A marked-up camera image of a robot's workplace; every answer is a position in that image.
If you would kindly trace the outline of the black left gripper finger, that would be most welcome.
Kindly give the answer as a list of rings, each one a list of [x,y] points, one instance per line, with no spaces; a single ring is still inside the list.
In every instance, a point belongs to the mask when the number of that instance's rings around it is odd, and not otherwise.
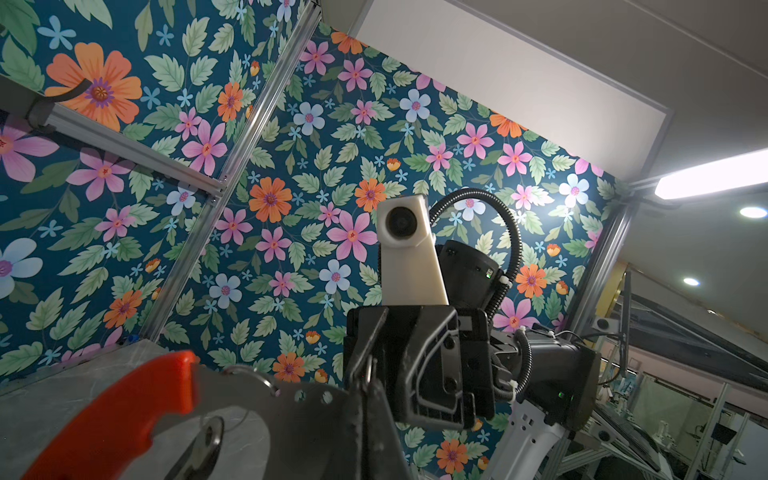
[[[323,479],[409,479],[382,383],[356,380],[344,401]]]

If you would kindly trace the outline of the red keyring opener tool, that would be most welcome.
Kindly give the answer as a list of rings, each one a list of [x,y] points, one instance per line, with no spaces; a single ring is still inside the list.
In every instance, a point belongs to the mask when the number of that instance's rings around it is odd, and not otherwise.
[[[345,391],[291,383],[252,367],[221,372],[190,351],[139,366],[78,413],[24,473],[26,479],[118,479],[161,433],[237,407],[264,422],[264,478],[318,479],[341,430]]]

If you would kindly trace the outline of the aluminium front right post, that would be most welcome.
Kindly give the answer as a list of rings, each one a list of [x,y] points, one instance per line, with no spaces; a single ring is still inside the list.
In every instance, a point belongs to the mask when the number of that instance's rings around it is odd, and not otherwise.
[[[567,310],[566,330],[584,337],[591,329],[597,305],[618,261],[638,203],[629,200],[617,207],[604,228]]]

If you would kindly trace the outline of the aluminium back right post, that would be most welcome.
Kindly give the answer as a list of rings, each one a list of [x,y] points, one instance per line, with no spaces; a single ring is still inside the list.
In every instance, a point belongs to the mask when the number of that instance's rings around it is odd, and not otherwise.
[[[254,102],[254,110],[244,131],[238,137],[219,176],[223,187],[217,196],[211,196],[203,206],[201,213],[188,235],[173,268],[162,286],[152,310],[142,325],[139,336],[149,341],[157,341],[172,315],[173,309],[192,277],[197,261],[209,240],[215,223],[223,215],[224,208],[234,194],[240,176],[248,165],[252,151],[258,146],[285,87],[290,84],[300,54],[317,28],[322,18],[322,9],[317,1],[309,1],[296,27],[282,52],[264,89]]]

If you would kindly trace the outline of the white ceiling light panel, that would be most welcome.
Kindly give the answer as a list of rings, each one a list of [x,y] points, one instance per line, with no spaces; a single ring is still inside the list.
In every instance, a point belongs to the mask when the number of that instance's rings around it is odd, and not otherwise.
[[[624,181],[646,175],[670,109],[459,1],[365,1],[349,29]]]

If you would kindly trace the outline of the aluminium post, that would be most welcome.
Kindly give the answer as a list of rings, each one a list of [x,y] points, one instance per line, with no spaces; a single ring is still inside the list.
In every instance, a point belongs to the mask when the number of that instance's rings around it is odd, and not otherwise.
[[[248,165],[252,151],[258,146],[285,87],[290,84],[300,54],[317,28],[322,18],[322,9],[317,1],[309,1],[296,27],[282,52],[264,89],[254,102],[254,110],[244,131],[238,137],[219,176],[223,187],[217,196],[211,196],[203,206],[201,213],[188,235],[173,268],[162,286],[152,310],[142,325],[139,336],[149,341],[157,341],[172,315],[173,309],[192,277],[197,261],[209,240],[215,223],[223,215],[224,208],[234,194],[240,176]]]
[[[638,203],[629,200],[617,207],[604,228],[567,310],[566,330],[584,337],[591,329],[597,305],[618,261]]]

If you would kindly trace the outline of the aluminium back top beam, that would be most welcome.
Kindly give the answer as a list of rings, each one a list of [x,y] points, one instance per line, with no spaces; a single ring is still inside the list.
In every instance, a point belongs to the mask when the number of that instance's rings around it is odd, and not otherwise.
[[[49,117],[49,123],[56,127],[56,130],[53,132],[115,154],[138,166],[186,183],[214,198],[222,196],[224,184],[221,181],[193,171],[182,163],[138,141],[132,140],[84,115],[66,108],[62,103],[55,107]]]

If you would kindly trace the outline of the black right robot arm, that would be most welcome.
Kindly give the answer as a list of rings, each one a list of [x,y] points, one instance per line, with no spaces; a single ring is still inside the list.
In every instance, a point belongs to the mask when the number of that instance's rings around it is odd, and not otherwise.
[[[470,427],[513,404],[485,471],[531,479],[555,444],[580,430],[595,404],[595,351],[545,331],[490,329],[486,295],[503,277],[483,272],[470,250],[431,241],[385,242],[382,303],[350,311],[344,342],[341,451],[328,469],[349,479],[405,479],[396,424]]]

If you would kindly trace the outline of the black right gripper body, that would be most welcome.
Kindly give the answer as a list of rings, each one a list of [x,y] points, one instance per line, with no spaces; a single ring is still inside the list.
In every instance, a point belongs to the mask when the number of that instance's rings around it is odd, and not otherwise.
[[[495,416],[488,317],[481,309],[365,306],[347,314],[344,385],[379,381],[393,419],[467,430]]]

